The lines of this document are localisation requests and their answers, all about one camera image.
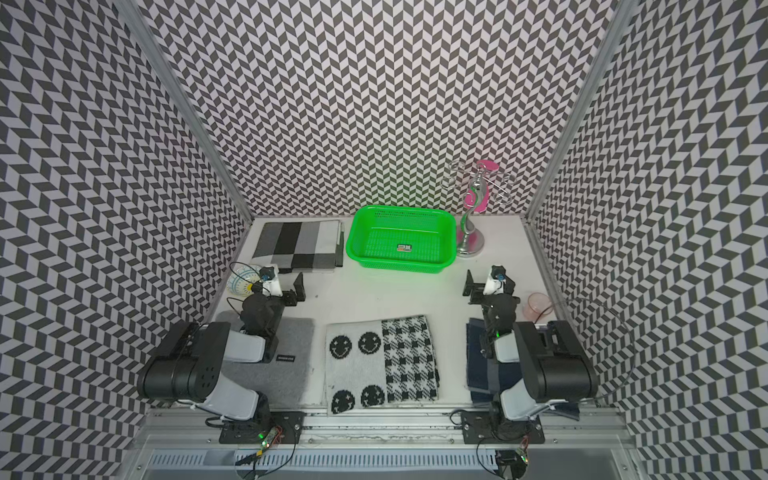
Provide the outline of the navy striped scarf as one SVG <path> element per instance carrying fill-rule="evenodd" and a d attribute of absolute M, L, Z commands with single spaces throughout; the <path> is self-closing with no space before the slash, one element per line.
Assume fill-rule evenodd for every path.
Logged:
<path fill-rule="evenodd" d="M 484 324 L 467 325 L 467 386 L 495 414 L 533 418 L 561 403 L 590 398 L 598 381 L 592 363 L 566 321 L 544 326 L 518 323 L 507 335 L 489 338 Z"/>

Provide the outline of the green plastic basket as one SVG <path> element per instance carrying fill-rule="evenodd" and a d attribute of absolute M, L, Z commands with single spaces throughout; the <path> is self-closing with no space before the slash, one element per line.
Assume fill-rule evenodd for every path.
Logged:
<path fill-rule="evenodd" d="M 365 268 L 437 274 L 456 259 L 456 220 L 438 209 L 365 206 L 353 217 L 346 253 Z"/>

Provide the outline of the smiley checkered scarf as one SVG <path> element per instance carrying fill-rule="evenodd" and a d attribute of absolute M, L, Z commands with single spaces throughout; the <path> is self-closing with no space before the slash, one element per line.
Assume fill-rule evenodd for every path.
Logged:
<path fill-rule="evenodd" d="M 336 323 L 325 340 L 328 413 L 439 398 L 440 378 L 427 317 Z"/>

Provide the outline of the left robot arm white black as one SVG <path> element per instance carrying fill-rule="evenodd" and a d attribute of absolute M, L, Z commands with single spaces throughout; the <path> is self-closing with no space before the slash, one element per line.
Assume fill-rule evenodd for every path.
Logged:
<path fill-rule="evenodd" d="M 270 420 L 266 396 L 221 372 L 226 361 L 270 363 L 277 357 L 277 330 L 284 310 L 306 300 L 303 275 L 277 293 L 276 276 L 259 271 L 252 293 L 242 302 L 242 329 L 227 322 L 179 321 L 171 326 L 140 370 L 138 395 L 147 400 L 180 402 L 235 422 Z"/>

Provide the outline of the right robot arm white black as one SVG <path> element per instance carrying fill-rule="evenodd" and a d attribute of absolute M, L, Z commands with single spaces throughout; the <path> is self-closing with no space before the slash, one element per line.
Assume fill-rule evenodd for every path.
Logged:
<path fill-rule="evenodd" d="M 564 405 L 597 397 L 599 381 L 591 360 L 566 321 L 520 321 L 515 283 L 500 265 L 485 282 L 466 274 L 462 295 L 481 308 L 466 325 L 466 379 L 475 403 L 486 410 L 472 419 L 492 427 L 532 422 Z"/>

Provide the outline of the black grey block scarf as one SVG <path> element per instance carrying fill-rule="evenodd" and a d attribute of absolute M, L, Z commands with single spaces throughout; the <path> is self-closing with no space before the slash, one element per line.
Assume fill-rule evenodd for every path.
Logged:
<path fill-rule="evenodd" d="M 340 220 L 267 222 L 251 262 L 280 273 L 330 271 L 343 266 L 343 243 Z"/>

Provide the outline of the patterned small bowl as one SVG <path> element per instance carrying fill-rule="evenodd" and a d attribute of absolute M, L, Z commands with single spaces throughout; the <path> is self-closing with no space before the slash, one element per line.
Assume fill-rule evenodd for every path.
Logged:
<path fill-rule="evenodd" d="M 253 294 L 253 286 L 256 286 L 257 292 L 261 291 L 261 277 L 251 265 L 241 265 L 231 271 L 227 282 L 227 290 L 231 295 L 246 298 Z"/>

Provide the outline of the pink plastic cup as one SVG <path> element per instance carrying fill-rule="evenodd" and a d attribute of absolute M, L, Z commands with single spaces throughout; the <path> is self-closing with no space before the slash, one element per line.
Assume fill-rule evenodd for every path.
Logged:
<path fill-rule="evenodd" d="M 523 318 L 526 321 L 538 323 L 553 310 L 551 298 L 541 292 L 534 292 L 528 296 L 523 306 Z"/>

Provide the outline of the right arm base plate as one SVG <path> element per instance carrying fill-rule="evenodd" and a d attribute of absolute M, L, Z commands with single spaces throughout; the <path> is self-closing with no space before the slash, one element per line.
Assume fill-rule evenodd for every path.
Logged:
<path fill-rule="evenodd" d="M 488 411 L 460 411 L 456 420 L 466 445 L 529 445 L 546 442 L 539 420 L 508 420 Z"/>

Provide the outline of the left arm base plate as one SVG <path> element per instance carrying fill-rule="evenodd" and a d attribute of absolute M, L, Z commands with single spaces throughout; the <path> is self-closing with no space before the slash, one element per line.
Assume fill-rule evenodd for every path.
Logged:
<path fill-rule="evenodd" d="M 219 436 L 220 444 L 256 445 L 267 439 L 271 430 L 277 432 L 281 445 L 295 445 L 301 438 L 306 414 L 301 411 L 278 411 L 266 419 L 225 421 Z"/>

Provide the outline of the aluminium front rail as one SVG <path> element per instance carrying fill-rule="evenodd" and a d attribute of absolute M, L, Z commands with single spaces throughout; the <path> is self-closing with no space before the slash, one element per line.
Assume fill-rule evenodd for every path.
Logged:
<path fill-rule="evenodd" d="M 132 442 L 142 448 L 222 449 L 218 430 L 204 424 L 206 415 L 187 409 L 153 410 L 138 437 Z M 478 413 L 466 427 L 451 407 L 360 410 L 329 416 L 323 409 L 308 409 L 300 427 L 298 448 L 330 449 L 464 449 L 480 447 L 513 448 L 519 439 L 502 443 L 499 434 L 477 428 Z M 578 421 L 543 414 L 540 425 L 528 434 L 529 448 L 620 449 L 634 442 L 623 417 L 614 409 L 583 407 Z"/>

